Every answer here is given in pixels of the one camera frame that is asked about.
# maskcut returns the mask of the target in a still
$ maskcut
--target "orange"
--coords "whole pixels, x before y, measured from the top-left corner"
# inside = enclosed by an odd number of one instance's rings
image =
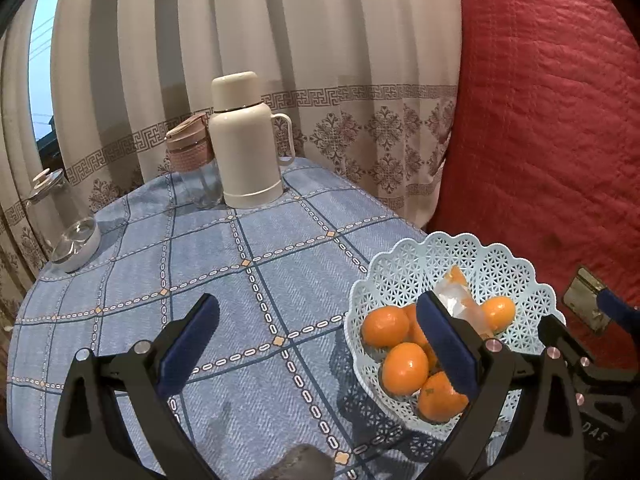
[[[435,365],[438,364],[438,358],[436,357],[433,348],[429,344],[429,341],[424,335],[424,332],[418,325],[417,319],[415,319],[415,303],[408,304],[404,311],[406,312],[406,316],[409,318],[409,337],[408,340],[411,343],[416,343],[421,346],[424,350],[424,353],[427,354],[429,359],[429,370],[432,371],[435,368]]]
[[[444,372],[427,379],[418,396],[418,410],[433,422],[447,422],[461,413],[468,404],[466,395],[453,389]]]
[[[382,385],[393,395],[411,395],[429,375],[429,360],[415,343],[394,346],[382,363]]]
[[[502,332],[516,317],[516,306],[511,298],[496,296],[489,298],[481,305],[486,322],[494,332]]]
[[[398,306],[383,306],[367,314],[362,323],[362,339],[373,347],[392,347],[409,333],[409,319]]]
[[[451,283],[457,283],[462,286],[468,286],[465,275],[460,270],[460,267],[454,265],[444,275],[445,279]]]

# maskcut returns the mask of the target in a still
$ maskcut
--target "plaid tablecloth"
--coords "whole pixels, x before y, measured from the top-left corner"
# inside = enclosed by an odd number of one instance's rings
[[[220,326],[169,406],[221,478],[249,479],[303,442],[333,457],[341,479],[422,470],[437,443],[364,394],[342,319],[370,259],[425,235],[303,158],[284,182],[261,208],[197,210],[179,178],[161,176],[97,214],[102,243],[87,266],[44,269],[18,314],[7,393],[10,428],[45,475],[74,353],[152,340],[203,292],[220,300]],[[128,398],[118,402],[142,462],[158,469]]]

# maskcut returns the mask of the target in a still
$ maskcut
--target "thermos handle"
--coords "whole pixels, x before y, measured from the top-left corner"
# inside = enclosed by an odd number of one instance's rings
[[[287,130],[289,131],[289,149],[291,150],[291,157],[289,160],[279,156],[278,164],[281,166],[288,166],[294,160],[296,160],[296,149],[293,147],[293,124],[291,124],[291,119],[287,114],[271,114],[271,119],[276,117],[282,117],[285,121],[287,121]]]

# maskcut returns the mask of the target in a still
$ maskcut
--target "blue gripper pad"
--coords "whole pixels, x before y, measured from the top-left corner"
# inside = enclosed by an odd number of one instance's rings
[[[636,337],[640,336],[640,310],[628,306],[608,288],[604,288],[598,293],[596,304],[627,333]]]
[[[469,400],[475,399],[479,392],[478,363],[451,321],[465,323],[473,331],[471,325],[464,320],[453,319],[431,291],[418,298],[415,316],[451,385]]]
[[[156,393],[161,399],[182,391],[193,367],[218,328],[220,305],[215,296],[207,294],[198,302],[199,308],[160,362]]]

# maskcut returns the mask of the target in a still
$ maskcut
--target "sky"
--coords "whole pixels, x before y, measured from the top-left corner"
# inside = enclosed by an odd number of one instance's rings
[[[49,120],[53,115],[50,81],[51,33],[57,2],[58,0],[38,0],[31,27],[29,99],[36,140],[51,131],[49,126]]]

